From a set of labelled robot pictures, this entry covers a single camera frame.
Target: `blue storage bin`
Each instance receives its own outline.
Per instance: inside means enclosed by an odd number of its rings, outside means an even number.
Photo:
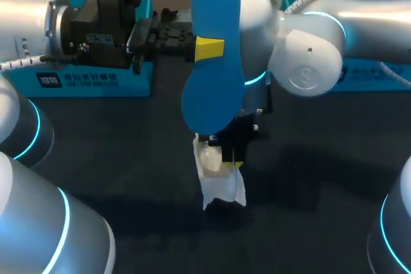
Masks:
[[[296,0],[283,0],[281,9],[286,10]],[[401,77],[411,81],[411,65],[386,64]],[[387,76],[377,61],[344,59],[343,75],[333,92],[346,91],[393,91],[410,90]]]

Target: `white tissue paper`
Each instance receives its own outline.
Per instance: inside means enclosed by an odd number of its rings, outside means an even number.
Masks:
[[[244,180],[240,170],[232,164],[227,167],[222,163],[221,147],[210,147],[198,141],[198,135],[193,140],[195,164],[198,179],[203,194],[203,210],[215,198],[227,202],[236,201],[246,205]]]

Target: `blue led light ring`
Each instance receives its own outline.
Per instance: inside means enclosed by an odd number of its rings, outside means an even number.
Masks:
[[[253,83],[256,83],[257,81],[259,81],[265,76],[265,73],[267,73],[267,71],[264,71],[263,74],[261,74],[257,78],[254,78],[253,80],[246,81],[244,85],[248,86],[248,85],[252,85]]]
[[[324,17],[328,17],[329,19],[335,21],[341,28],[342,32],[344,33],[344,38],[347,40],[347,33],[345,32],[344,26],[341,24],[341,22],[336,19],[335,17],[333,17],[332,15],[328,14],[328,13],[324,13],[324,12],[320,12],[320,11],[310,11],[310,12],[303,12],[302,14],[304,15],[319,15],[319,16],[324,16]]]
[[[66,242],[67,239],[67,233],[69,231],[69,225],[70,225],[70,206],[69,206],[69,200],[67,199],[66,194],[64,194],[64,192],[57,187],[58,190],[60,191],[60,193],[63,196],[63,200],[64,200],[64,208],[66,210],[66,216],[64,218],[64,227],[63,227],[63,232],[62,232],[62,236],[58,242],[57,248],[49,262],[49,264],[46,266],[46,269],[44,269],[44,271],[42,272],[42,274],[49,274],[51,272],[51,270],[53,269],[53,266],[56,264],[58,257],[60,256],[60,254],[62,253],[63,250],[63,246],[64,243]]]
[[[37,137],[39,137],[39,133],[40,133],[40,114],[39,114],[39,110],[37,109],[37,107],[33,104],[32,101],[28,100],[34,107],[34,110],[36,111],[36,115],[37,115],[37,131],[36,134],[34,135],[34,138],[32,140],[32,142],[28,145],[28,147],[22,152],[20,153],[18,156],[14,157],[14,160],[17,160],[19,158],[21,158],[24,154],[26,154],[31,147],[33,147],[33,145],[35,144]]]
[[[383,212],[384,212],[384,206],[385,206],[385,202],[387,201],[387,198],[388,198],[388,195],[387,195],[387,197],[385,197],[384,202],[383,202],[383,206],[381,207],[381,213],[380,213],[381,233],[383,234],[383,238],[384,238],[385,244],[387,245],[388,251],[391,253],[394,260],[399,264],[399,266],[402,267],[402,269],[407,274],[411,274],[411,271],[401,262],[401,260],[398,258],[396,253],[394,253],[393,249],[391,248],[390,243],[388,242],[387,236],[385,235],[384,225],[383,225]]]

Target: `black tabletop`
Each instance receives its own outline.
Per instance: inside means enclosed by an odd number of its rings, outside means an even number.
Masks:
[[[180,112],[189,70],[161,58],[150,98],[34,99],[56,137],[36,171],[107,219],[114,273],[368,273],[368,230],[411,155],[411,94],[273,85],[271,139],[241,168],[247,207],[203,212]]]

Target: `yellow block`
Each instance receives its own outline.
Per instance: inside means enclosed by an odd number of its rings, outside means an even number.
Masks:
[[[224,40],[197,37],[195,41],[195,62],[224,55]]]
[[[232,163],[230,163],[230,162],[224,162],[224,164],[225,164],[229,169],[231,169]],[[244,164],[244,162],[236,162],[236,168],[237,168],[237,169],[240,168],[241,165],[243,165],[243,164]]]

